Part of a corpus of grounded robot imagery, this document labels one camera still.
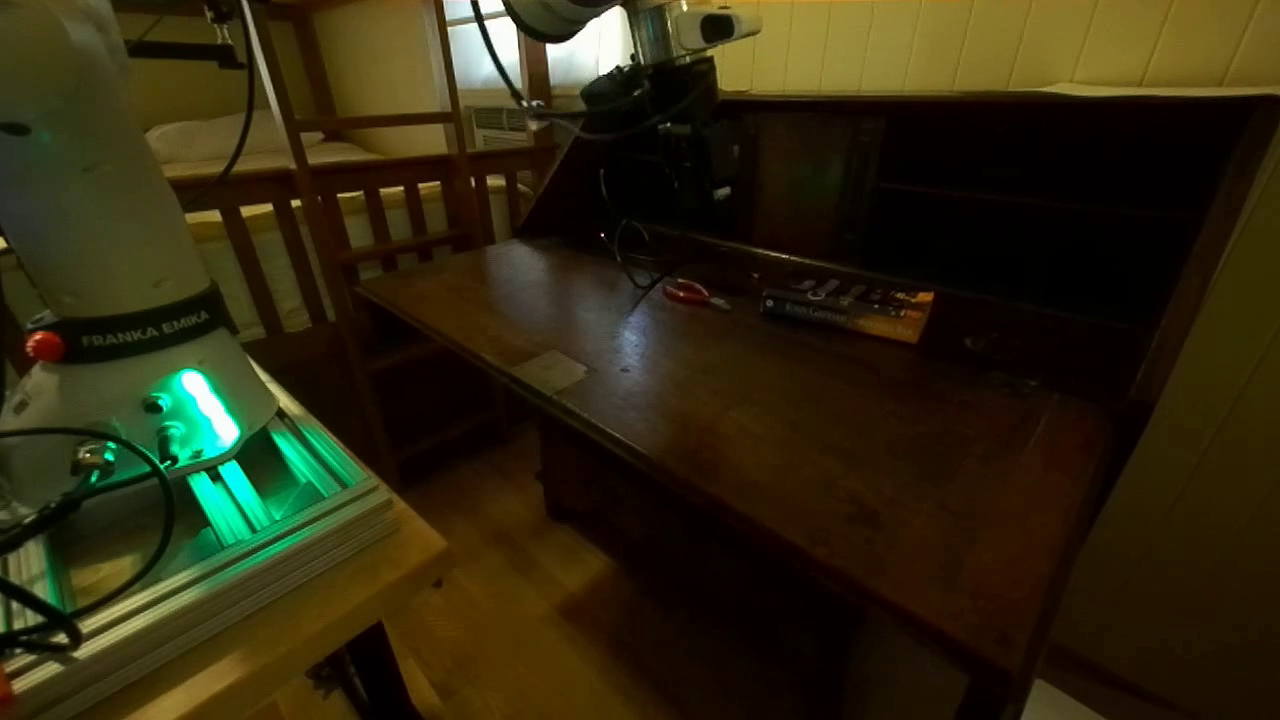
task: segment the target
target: wooden desk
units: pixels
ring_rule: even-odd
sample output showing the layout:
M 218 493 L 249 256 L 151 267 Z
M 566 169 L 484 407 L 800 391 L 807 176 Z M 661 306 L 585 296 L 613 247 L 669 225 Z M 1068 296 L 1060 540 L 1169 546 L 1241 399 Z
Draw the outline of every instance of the wooden desk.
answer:
M 116 692 L 91 716 L 243 716 L 333 654 L 382 643 L 382 619 L 427 587 L 446 552 L 446 535 L 411 509 L 392 502 L 387 512 L 392 531 L 383 540 L 233 623 L 211 643 L 184 654 L 163 671 Z
M 366 296 L 1021 700 L 1110 466 L 1105 407 L 752 308 L 636 301 L 548 246 Z

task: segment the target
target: desk surface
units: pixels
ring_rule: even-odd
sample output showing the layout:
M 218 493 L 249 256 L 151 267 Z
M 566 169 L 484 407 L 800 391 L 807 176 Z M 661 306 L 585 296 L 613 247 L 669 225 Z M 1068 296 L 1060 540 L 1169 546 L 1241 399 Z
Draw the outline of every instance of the desk surface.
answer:
M 383 512 L 387 535 L 105 700 L 91 716 L 243 716 L 272 700 L 410 592 L 427 587 L 446 535 L 400 502 Z
M 373 306 L 980 671 L 1021 682 L 1091 512 L 1110 412 L 790 328 L 636 301 L 605 262 L 497 246 Z

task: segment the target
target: wooden floor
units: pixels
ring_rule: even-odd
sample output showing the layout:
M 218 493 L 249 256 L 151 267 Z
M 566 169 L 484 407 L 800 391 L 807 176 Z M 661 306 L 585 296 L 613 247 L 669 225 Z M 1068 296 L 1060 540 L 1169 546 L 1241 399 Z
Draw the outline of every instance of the wooden floor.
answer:
M 806 676 L 541 512 L 537 439 L 467 452 L 405 497 L 453 559 L 398 638 L 446 720 L 813 716 Z

